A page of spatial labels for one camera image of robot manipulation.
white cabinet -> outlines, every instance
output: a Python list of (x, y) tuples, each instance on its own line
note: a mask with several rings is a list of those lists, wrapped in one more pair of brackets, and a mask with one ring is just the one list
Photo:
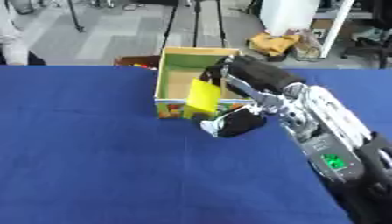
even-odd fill
[(260, 19), (269, 33), (281, 36), (288, 29), (311, 26), (320, 0), (263, 0)]

tripod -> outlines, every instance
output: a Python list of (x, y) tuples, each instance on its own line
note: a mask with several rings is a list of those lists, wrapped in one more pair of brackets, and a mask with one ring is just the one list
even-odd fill
[[(193, 30), (193, 47), (196, 47), (198, 44), (198, 36), (199, 36), (199, 21), (200, 21), (200, 13), (201, 13), (201, 3), (200, 0), (194, 0), (195, 1), (195, 6), (194, 6), (194, 12), (195, 12), (195, 23), (194, 23), (194, 30)], [(218, 23), (220, 27), (220, 41), (221, 41), (221, 47), (225, 48), (226, 47), (226, 33), (224, 32), (223, 28), (223, 18), (222, 18), (222, 10), (221, 10), (221, 0), (215, 0), (216, 5), (217, 5), (217, 10), (218, 10)], [(169, 24), (167, 25), (167, 29), (164, 32), (164, 43), (162, 44), (161, 48), (161, 53), (164, 50), (167, 39), (169, 38), (170, 32), (172, 30), (172, 24), (174, 21), (174, 18), (176, 17), (177, 10), (179, 8), (179, 1), (177, 1), (177, 4), (173, 6), (173, 9), (171, 11), (171, 16), (169, 20)]]

green led light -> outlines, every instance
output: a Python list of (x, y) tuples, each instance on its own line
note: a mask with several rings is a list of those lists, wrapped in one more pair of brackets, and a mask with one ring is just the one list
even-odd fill
[(346, 168), (345, 162), (336, 154), (324, 154), (322, 156), (324, 162), (332, 169)]

cardboard box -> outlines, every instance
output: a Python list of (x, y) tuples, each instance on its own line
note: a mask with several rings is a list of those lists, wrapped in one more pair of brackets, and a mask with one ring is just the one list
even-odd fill
[(127, 67), (135, 64), (142, 64), (148, 67), (159, 67), (160, 56), (129, 56), (118, 57), (115, 59), (114, 65), (118, 67)]
[[(199, 78), (206, 67), (214, 65), (222, 57), (240, 54), (236, 49), (166, 47), (160, 60), (155, 93), (159, 118), (184, 117), (184, 106), (193, 79)], [(228, 91), (223, 81), (216, 116), (250, 102)]]
[[(332, 19), (314, 19), (311, 24), (311, 30), (317, 39), (325, 39), (332, 26)], [(360, 28), (361, 26), (358, 23), (355, 23), (355, 21), (347, 20), (341, 27), (338, 38), (350, 39), (351, 35), (358, 32)]]

black palm pad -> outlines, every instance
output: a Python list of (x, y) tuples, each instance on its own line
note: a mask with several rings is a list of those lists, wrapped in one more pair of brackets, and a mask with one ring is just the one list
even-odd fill
[(224, 118), (224, 126), (218, 131), (219, 137), (234, 137), (258, 127), (262, 127), (267, 119), (261, 115), (250, 113), (247, 108), (236, 110)]

